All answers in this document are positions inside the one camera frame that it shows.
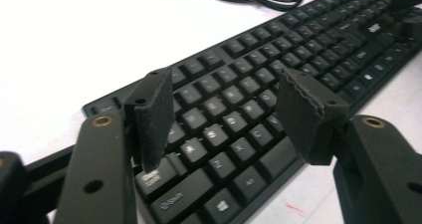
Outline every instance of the white surface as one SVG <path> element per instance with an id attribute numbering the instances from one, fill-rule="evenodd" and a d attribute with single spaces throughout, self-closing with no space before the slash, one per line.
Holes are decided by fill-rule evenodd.
<path id="1" fill-rule="evenodd" d="M 72 145 L 82 105 L 279 14 L 216 0 L 0 0 L 0 150 L 28 164 Z M 421 63 L 362 111 L 419 152 Z M 331 167 L 306 168 L 252 222 L 341 223 Z"/>

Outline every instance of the white table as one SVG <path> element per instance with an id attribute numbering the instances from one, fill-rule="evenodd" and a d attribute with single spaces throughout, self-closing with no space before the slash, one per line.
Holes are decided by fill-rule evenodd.
<path id="1" fill-rule="evenodd" d="M 28 164 L 72 145 L 82 105 L 278 15 L 216 0 L 0 0 L 0 150 Z M 421 77 L 419 55 L 361 111 L 419 152 Z M 251 222 L 341 223 L 331 170 L 305 168 Z"/>

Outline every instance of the keyboard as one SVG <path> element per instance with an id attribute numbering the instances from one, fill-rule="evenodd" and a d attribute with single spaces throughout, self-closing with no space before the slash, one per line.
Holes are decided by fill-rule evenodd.
<path id="1" fill-rule="evenodd" d="M 365 105 L 422 47 L 417 8 L 316 0 L 171 65 L 174 123 L 160 166 L 134 168 L 147 223 L 244 223 L 304 166 L 275 116 L 283 67 Z M 118 112 L 138 81 L 84 106 Z"/>

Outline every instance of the shift key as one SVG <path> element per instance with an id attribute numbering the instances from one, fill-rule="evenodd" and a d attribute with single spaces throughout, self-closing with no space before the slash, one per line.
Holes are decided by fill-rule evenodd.
<path id="1" fill-rule="evenodd" d="M 198 169 L 151 204 L 160 223 L 180 222 L 180 218 L 206 195 L 213 184 L 204 170 Z"/>

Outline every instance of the red mark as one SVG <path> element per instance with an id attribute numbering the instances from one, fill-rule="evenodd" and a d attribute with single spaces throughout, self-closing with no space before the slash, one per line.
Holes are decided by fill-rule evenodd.
<path id="1" fill-rule="evenodd" d="M 298 215 L 300 215 L 300 216 L 302 216 L 302 217 L 305 217 L 305 212 L 304 212 L 303 210 L 299 209 L 298 207 L 296 207 L 296 206 L 292 206 L 292 205 L 291 205 L 291 204 L 289 204 L 289 203 L 286 203 L 286 206 L 287 206 L 288 208 L 290 208 L 290 209 L 294 210 L 294 211 L 295 211 L 295 213 L 297 213 Z"/>

